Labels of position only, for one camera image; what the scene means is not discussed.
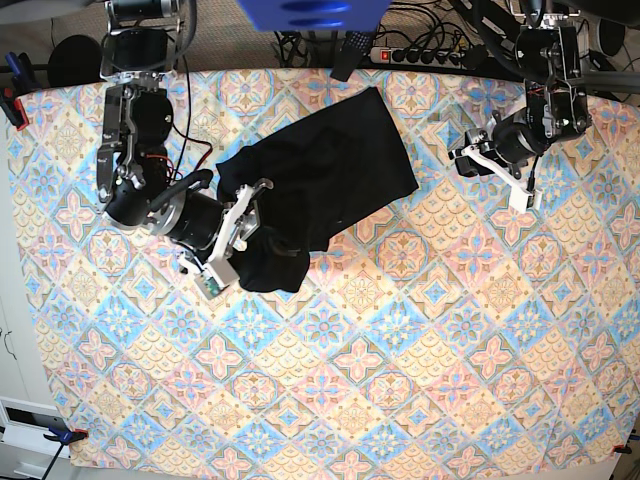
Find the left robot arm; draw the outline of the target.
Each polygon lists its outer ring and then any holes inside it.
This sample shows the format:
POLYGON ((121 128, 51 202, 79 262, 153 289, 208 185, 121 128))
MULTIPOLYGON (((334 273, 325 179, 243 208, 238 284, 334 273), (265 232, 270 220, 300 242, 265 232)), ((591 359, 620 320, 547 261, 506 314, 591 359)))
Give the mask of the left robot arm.
POLYGON ((531 158, 540 158, 555 143, 581 137, 591 126, 590 92, 639 93, 639 74, 583 68, 578 27, 556 12, 549 1, 522 1, 524 23, 506 57, 484 22, 489 3, 472 3, 473 23, 489 52, 507 71, 524 81, 525 107, 493 124, 470 130, 461 149, 449 152, 463 177, 487 176, 500 168, 516 180, 531 158))

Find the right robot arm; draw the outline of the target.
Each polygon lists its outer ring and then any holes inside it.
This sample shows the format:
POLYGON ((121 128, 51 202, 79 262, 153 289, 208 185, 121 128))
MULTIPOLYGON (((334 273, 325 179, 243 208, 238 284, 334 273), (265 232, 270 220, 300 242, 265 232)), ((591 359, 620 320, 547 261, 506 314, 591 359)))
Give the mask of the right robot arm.
POLYGON ((227 259, 259 228, 257 199, 271 181, 243 185, 231 203, 204 195, 213 173, 181 176, 165 143, 174 109, 162 86, 192 43, 194 1, 108 1, 101 41, 105 93, 96 190, 104 215, 125 230, 145 228, 193 252, 227 259))

